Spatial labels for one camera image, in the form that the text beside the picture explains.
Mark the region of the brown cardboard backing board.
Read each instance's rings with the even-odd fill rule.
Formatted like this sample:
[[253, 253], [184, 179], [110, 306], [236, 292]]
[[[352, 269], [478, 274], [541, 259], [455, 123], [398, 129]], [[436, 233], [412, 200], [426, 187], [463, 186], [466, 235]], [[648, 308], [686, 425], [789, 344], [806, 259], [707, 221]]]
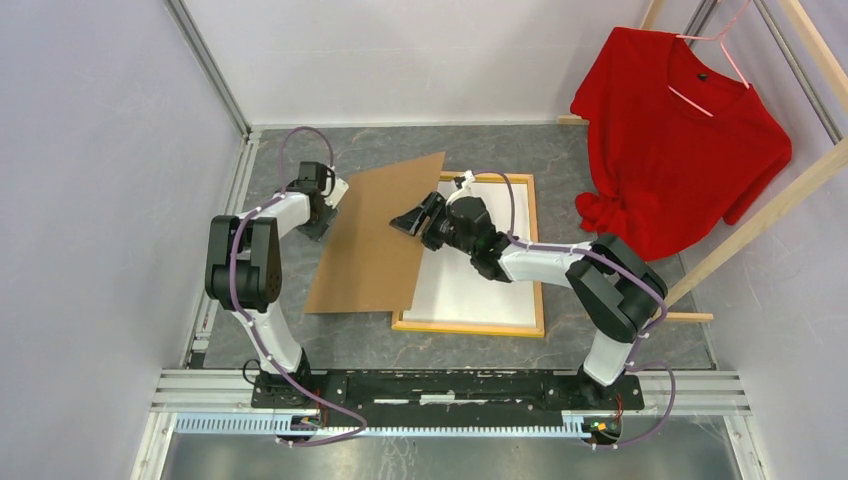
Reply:
[[438, 152], [350, 177], [306, 313], [394, 312], [412, 306], [424, 247], [390, 221], [437, 188], [444, 160]]

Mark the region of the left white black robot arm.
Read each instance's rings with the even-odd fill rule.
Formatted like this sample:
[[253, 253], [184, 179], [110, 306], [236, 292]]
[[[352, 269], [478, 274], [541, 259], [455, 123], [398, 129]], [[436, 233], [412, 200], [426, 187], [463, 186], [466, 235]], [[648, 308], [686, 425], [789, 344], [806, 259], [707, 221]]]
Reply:
[[279, 303], [280, 240], [292, 231], [320, 240], [347, 190], [332, 167], [303, 162], [282, 192], [247, 212], [218, 215], [210, 224], [205, 291], [238, 318], [257, 352], [260, 369], [280, 375], [275, 392], [290, 407], [302, 407], [312, 399], [314, 381]]

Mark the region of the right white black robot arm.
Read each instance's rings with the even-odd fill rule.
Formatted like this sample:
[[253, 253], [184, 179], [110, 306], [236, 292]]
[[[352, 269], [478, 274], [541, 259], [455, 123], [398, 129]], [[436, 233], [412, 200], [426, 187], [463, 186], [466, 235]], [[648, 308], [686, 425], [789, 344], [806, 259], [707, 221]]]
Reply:
[[487, 280], [572, 289], [596, 328], [577, 382], [580, 400], [591, 408], [617, 396], [617, 382], [631, 369], [633, 349], [650, 320], [668, 310], [665, 282], [611, 233], [582, 244], [531, 243], [499, 230], [483, 199], [449, 202], [436, 191], [389, 224], [431, 251], [449, 246], [464, 253]]

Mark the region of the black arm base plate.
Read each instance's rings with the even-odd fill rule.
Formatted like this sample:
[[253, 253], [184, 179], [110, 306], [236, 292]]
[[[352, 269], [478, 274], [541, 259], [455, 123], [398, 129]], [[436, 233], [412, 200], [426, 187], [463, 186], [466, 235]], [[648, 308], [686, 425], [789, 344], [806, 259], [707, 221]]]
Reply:
[[564, 412], [591, 416], [639, 411], [639, 379], [599, 387], [555, 370], [312, 371], [301, 390], [265, 371], [247, 380], [258, 409], [303, 410], [305, 427], [547, 427]]

